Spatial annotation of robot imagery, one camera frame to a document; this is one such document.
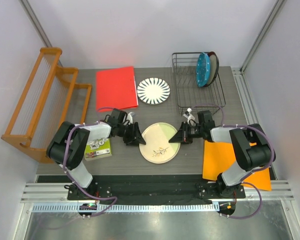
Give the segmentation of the cream plate with twig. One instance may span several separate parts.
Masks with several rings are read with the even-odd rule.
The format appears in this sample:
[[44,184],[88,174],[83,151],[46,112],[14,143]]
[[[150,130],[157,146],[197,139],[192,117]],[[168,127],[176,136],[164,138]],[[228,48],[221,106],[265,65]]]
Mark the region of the cream plate with twig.
[[179,152],[180,143],[169,143],[177,129],[169,123],[157,122],[148,126],[142,133],[146,144],[140,144],[141,155],[150,163],[165,164]]

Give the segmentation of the white blue striped plate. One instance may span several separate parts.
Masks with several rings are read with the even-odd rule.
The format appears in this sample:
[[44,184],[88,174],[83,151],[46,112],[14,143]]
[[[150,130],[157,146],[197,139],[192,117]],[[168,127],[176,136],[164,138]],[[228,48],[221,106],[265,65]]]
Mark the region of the white blue striped plate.
[[158,77],[149,77],[142,80],[137,88],[138,98],[147,105],[160,105],[165,102],[170,94],[170,85]]

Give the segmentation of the blue polka dot plate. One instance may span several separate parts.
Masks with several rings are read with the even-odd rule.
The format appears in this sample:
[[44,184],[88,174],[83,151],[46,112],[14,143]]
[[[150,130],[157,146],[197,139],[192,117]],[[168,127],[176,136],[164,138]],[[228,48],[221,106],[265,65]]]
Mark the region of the blue polka dot plate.
[[196,83],[197,86],[204,87],[209,80],[211,72],[211,61],[207,53],[201,52],[196,63]]

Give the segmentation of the dark red rimmed plate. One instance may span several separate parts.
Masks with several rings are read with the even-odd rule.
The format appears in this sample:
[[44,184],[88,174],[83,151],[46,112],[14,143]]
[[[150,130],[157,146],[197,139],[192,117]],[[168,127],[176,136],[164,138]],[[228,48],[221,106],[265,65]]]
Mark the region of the dark red rimmed plate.
[[210,51],[207,53],[210,60],[210,75],[205,87],[210,86],[217,78],[219,73],[219,58],[214,51]]

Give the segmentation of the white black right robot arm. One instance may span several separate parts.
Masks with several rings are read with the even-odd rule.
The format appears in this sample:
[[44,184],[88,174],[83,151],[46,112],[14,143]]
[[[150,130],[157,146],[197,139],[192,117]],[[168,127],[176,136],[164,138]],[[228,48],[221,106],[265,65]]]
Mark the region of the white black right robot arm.
[[202,176],[213,180],[220,198],[231,198],[235,190],[253,173],[267,169],[275,160],[275,151],[261,126],[216,126],[209,110],[200,111],[194,119],[188,110],[170,143],[191,144],[204,140]]

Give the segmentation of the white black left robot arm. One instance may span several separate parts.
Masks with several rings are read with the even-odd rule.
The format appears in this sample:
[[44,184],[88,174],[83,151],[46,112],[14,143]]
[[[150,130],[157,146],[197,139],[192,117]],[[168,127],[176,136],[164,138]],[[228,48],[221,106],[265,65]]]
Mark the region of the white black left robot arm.
[[50,141],[46,156],[57,163],[73,183],[79,194],[90,200],[97,192],[95,180],[88,172],[83,158],[89,141],[120,137],[127,146],[145,145],[139,124],[130,113],[113,108],[103,120],[92,124],[64,121]]

